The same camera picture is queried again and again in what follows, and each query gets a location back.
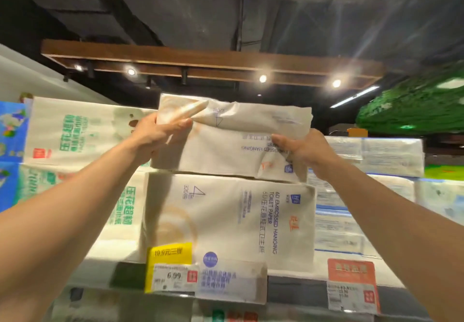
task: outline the ceiling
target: ceiling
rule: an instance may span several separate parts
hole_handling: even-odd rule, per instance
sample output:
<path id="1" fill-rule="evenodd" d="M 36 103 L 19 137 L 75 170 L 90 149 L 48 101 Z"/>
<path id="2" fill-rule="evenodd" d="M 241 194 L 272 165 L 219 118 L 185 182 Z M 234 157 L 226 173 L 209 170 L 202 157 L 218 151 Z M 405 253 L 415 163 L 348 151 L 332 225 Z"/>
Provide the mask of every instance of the ceiling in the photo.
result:
<path id="1" fill-rule="evenodd" d="M 381 88 L 346 105 L 352 90 L 156 78 L 161 90 L 227 101 L 313 107 L 313 125 L 354 121 L 381 90 L 430 64 L 464 58 L 464 0 L 0 0 L 0 43 L 55 70 L 40 56 L 44 38 L 82 39 L 181 49 L 344 56 L 383 62 Z M 126 105 L 156 107 L 158 89 L 145 79 L 96 72 L 73 75 Z"/>

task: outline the white wall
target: white wall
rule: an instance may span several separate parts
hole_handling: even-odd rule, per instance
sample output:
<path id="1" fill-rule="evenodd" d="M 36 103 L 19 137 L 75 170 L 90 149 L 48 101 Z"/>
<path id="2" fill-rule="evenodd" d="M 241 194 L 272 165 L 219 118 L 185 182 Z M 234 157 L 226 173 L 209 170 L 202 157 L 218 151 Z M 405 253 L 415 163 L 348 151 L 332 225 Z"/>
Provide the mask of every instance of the white wall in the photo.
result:
<path id="1" fill-rule="evenodd" d="M 18 102 L 22 92 L 41 97 L 117 104 L 75 81 L 64 82 L 60 73 L 0 45 L 0 101 Z"/>

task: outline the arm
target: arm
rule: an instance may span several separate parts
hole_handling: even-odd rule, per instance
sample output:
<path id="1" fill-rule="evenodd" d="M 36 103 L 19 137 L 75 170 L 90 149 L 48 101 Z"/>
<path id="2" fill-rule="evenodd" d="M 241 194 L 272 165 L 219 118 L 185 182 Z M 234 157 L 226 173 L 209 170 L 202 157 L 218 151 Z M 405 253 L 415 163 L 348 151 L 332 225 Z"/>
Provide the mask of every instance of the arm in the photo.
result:
<path id="1" fill-rule="evenodd" d="M 0 214 L 0 320 L 35 321 L 97 239 L 140 164 L 191 120 L 142 119 L 130 138 L 74 177 Z"/>
<path id="2" fill-rule="evenodd" d="M 437 322 L 464 314 L 464 226 L 396 194 L 335 154 L 325 137 L 311 129 L 304 140 L 273 135 L 329 182 L 403 284 Z"/>

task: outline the round purple sticker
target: round purple sticker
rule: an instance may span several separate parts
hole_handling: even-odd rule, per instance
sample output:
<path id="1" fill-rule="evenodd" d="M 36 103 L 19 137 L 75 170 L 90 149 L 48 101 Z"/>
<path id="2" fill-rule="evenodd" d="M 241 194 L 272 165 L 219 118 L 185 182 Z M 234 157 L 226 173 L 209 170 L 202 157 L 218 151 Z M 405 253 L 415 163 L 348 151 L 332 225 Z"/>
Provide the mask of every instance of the round purple sticker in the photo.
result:
<path id="1" fill-rule="evenodd" d="M 218 256 L 214 252 L 210 251 L 203 256 L 203 263 L 206 267 L 211 268 L 217 264 L 217 259 Z"/>

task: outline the blue packaging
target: blue packaging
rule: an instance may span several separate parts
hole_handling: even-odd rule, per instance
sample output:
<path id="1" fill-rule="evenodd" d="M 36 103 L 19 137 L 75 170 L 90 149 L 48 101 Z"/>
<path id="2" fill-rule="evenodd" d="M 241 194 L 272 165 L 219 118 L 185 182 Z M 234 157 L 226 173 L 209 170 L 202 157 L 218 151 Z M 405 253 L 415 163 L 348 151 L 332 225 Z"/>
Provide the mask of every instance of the blue packaging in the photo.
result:
<path id="1" fill-rule="evenodd" d="M 16 203 L 19 167 L 18 163 L 0 162 L 0 212 Z"/>
<path id="2" fill-rule="evenodd" d="M 22 161 L 28 124 L 26 105 L 0 101 L 0 161 Z"/>

